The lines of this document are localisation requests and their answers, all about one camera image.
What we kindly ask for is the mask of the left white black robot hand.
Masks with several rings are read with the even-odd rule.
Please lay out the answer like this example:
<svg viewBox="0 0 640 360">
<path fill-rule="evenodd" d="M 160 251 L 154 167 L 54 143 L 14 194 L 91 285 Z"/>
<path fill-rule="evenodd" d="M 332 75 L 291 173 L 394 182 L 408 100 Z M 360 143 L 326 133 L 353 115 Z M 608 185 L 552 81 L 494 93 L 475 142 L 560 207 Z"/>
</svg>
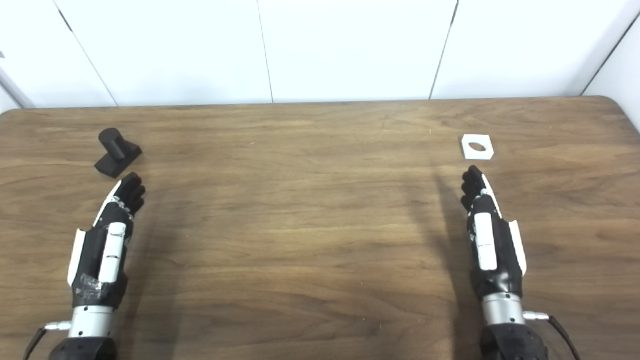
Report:
<svg viewBox="0 0 640 360">
<path fill-rule="evenodd" d="M 128 245 L 133 237 L 137 212 L 144 207 L 145 193 L 142 178 L 135 172 L 129 173 L 109 192 L 90 229 L 77 230 L 67 273 L 73 308 L 105 306 L 118 310 L 121 306 L 129 281 L 124 269 Z M 121 246 L 121 253 L 116 260 L 109 261 L 114 279 L 100 280 L 112 224 L 123 224 L 125 228 L 123 239 L 116 241 Z"/>
</svg>

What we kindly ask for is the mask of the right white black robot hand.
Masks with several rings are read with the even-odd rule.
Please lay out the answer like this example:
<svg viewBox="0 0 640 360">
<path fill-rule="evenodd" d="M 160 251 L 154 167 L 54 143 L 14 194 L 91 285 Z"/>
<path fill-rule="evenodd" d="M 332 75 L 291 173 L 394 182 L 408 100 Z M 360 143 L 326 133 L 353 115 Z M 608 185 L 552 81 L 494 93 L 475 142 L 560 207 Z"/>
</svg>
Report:
<svg viewBox="0 0 640 360">
<path fill-rule="evenodd" d="M 471 242 L 470 281 L 480 300 L 494 294 L 522 297 L 526 256 L 515 221 L 504 219 L 487 176 L 471 165 L 462 174 L 462 206 Z"/>
</svg>

